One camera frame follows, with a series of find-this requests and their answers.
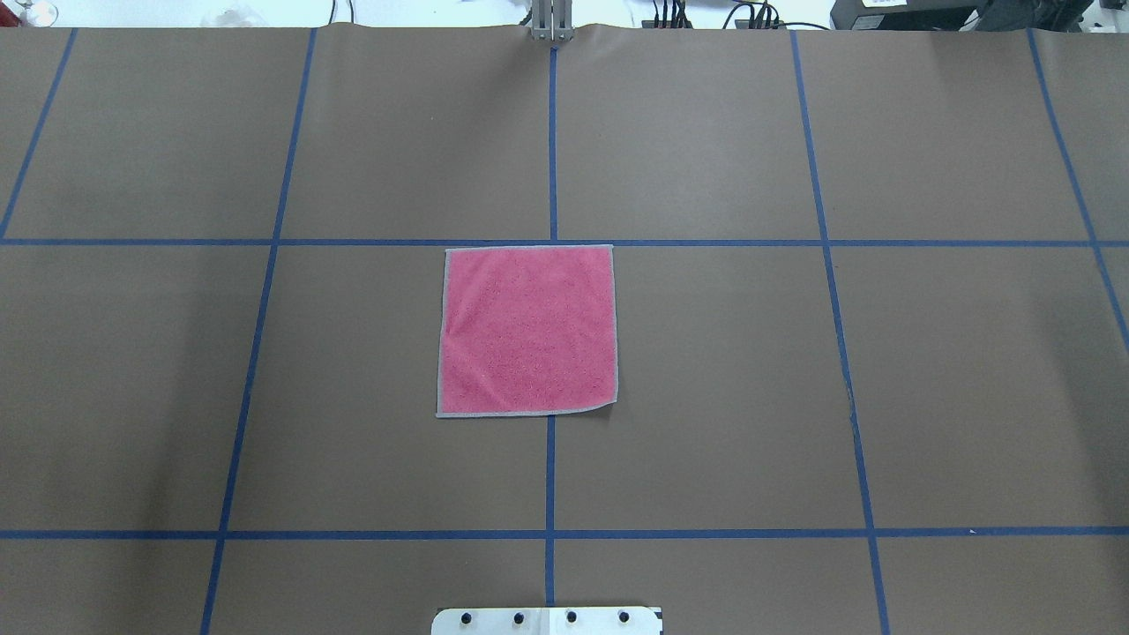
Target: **red object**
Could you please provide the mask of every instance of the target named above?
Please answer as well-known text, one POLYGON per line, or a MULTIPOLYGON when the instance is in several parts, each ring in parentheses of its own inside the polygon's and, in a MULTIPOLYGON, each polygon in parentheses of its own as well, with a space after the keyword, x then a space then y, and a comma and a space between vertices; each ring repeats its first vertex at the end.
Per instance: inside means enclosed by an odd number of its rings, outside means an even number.
POLYGON ((0 26, 19 26, 19 18, 0 2, 0 26))

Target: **horizontal blue line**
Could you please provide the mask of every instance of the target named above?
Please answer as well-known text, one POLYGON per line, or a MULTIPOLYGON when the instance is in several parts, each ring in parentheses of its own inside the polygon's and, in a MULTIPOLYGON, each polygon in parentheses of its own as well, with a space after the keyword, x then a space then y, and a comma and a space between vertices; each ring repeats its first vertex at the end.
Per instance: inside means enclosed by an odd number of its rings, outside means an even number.
MULTIPOLYGON (((760 540, 804 538, 978 538, 1129 536, 1129 525, 919 527, 839 529, 564 529, 405 531, 229 531, 227 540, 760 540)), ((216 540, 217 531, 0 530, 0 540, 216 540)))
MULTIPOLYGON (((1089 247, 1087 241, 954 241, 954 240, 831 240, 833 247, 1089 247)), ((0 246, 269 246, 271 238, 0 238, 0 246)), ((533 246, 604 245, 621 247, 820 247, 817 238, 763 240, 462 240, 462 238, 282 238, 282 246, 533 246)), ((1129 241, 1104 241, 1108 247, 1129 247, 1129 241)))
POLYGON ((270 246, 270 238, 3 238, 11 246, 270 246))

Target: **pink towel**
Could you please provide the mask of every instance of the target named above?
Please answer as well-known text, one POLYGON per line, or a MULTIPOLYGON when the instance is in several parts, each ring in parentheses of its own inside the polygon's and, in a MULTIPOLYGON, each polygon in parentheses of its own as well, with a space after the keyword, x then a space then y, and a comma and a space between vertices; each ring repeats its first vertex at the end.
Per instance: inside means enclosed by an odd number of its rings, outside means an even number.
POLYGON ((611 245, 447 250, 436 416, 592 410, 618 364, 611 245))

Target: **gray table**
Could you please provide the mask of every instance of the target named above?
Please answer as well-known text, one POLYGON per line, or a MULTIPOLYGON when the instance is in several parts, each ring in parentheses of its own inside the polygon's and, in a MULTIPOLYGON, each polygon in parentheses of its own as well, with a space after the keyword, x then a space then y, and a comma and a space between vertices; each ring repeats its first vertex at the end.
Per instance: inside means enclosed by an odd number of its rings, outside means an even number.
POLYGON ((1129 629, 1129 40, 5 31, 3 633, 1129 629), (576 242, 619 403, 435 419, 576 242))

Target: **white metal plate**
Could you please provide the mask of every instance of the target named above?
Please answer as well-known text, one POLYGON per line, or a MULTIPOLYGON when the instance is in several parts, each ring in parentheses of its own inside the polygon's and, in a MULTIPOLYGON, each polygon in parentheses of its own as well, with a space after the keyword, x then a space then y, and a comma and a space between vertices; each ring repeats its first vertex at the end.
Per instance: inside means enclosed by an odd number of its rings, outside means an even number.
POLYGON ((431 635, 662 635, 662 616, 647 607, 445 609, 431 635))

